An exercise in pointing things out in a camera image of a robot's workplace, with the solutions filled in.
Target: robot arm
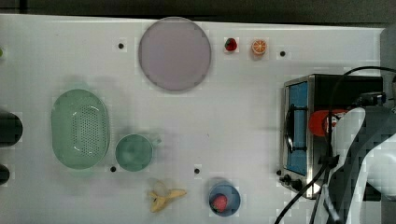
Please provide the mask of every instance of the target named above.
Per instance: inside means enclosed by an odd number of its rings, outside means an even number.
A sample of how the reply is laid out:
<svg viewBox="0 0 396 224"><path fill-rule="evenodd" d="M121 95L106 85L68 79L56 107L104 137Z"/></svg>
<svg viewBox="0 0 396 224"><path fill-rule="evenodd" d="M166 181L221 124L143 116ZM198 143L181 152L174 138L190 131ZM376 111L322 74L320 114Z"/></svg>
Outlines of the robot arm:
<svg viewBox="0 0 396 224"><path fill-rule="evenodd" d="M321 194L315 224L360 223L366 182L381 193L396 196L396 115L381 106L356 108L337 123L332 138L333 155L340 156L330 171L328 200L339 216L329 216Z"/></svg>

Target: metal frame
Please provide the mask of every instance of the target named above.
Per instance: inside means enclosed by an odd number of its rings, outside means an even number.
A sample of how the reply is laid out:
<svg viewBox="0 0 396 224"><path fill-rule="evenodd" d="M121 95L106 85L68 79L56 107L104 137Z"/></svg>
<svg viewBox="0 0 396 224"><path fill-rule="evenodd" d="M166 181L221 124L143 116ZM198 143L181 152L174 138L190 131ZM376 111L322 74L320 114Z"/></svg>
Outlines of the metal frame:
<svg viewBox="0 0 396 224"><path fill-rule="evenodd" d="M295 85L298 83L302 83L302 82L307 82L308 84L308 111L306 113L307 118L306 120L309 119L310 115L314 112L314 102L315 102L315 75L310 75L307 77L300 77L297 79L294 79L292 81L288 81L285 83L284 85L284 104L282 105L282 118L281 118L281 123L283 125L285 125L285 117L288 113L288 107L287 105L289 105L289 86L291 85ZM313 164L314 164L314 151L313 151L313 144L314 144L314 136L312 133L310 132L306 132L306 176L304 175L299 175L297 173L294 173L293 171L290 171L288 169L286 169L286 164L288 161L288 147L285 144L285 138L284 138L284 129L285 126L283 126L283 130L281 132L282 136L281 136L281 143L280 143L280 158L281 158L281 164L282 164L282 175L290 175L291 179L300 179L303 182L303 187L308 184L312 178L313 178L313 174L314 174L314 170L313 170ZM294 192L298 192L297 190L295 190L294 188L292 188L291 186L286 186L284 183L282 183L282 185L288 189L291 189ZM304 194L304 197L307 199L316 199L316 193L314 192L314 188L311 187L309 188L306 193Z"/></svg>

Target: green basket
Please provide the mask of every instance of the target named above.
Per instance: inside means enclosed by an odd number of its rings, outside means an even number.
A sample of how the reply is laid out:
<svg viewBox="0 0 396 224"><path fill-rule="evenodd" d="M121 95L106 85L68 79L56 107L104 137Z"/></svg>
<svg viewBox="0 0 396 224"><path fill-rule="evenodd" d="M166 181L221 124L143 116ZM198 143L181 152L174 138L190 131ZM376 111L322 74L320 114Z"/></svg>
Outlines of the green basket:
<svg viewBox="0 0 396 224"><path fill-rule="evenodd" d="M72 169L93 167L106 155L108 126L106 107L98 97L84 90L67 91L52 108L53 152Z"/></svg>

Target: blue cup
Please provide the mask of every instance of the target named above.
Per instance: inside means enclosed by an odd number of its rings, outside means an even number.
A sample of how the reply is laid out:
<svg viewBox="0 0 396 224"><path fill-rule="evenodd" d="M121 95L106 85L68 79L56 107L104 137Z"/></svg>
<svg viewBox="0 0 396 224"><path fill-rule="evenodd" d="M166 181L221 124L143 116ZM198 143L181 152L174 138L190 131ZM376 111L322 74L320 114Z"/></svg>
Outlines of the blue cup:
<svg viewBox="0 0 396 224"><path fill-rule="evenodd" d="M219 196L224 195L227 198L227 206L223 212L217 212L212 207L213 201ZM221 217L228 217L233 215L241 204L241 196L236 188L234 188L229 182L222 181L215 185L209 193L209 206L212 211Z"/></svg>

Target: table surface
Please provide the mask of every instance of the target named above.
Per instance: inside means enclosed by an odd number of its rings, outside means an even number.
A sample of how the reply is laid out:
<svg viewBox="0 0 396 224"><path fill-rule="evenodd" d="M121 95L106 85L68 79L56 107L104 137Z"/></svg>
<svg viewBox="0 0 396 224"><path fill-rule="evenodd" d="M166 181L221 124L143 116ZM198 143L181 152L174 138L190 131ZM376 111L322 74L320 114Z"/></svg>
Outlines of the table surface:
<svg viewBox="0 0 396 224"><path fill-rule="evenodd" d="M209 37L212 64L198 87L174 93L150 83L137 61L140 38L154 22L0 15L0 107L24 127L17 145L0 149L0 163L12 172L0 187L0 223L274 223L295 195L275 174L284 82L379 65L382 29L197 22ZM227 37L239 38L237 52L224 53ZM255 38L268 42L259 60L249 49ZM111 131L106 156L86 172L67 169L51 147L51 107L81 83L105 103ZM117 142L143 132L163 140L152 164L123 171ZM232 217L207 205L222 178L242 196ZM147 193L155 179L188 194L151 214ZM313 205L301 199L285 223L306 223Z"/></svg>

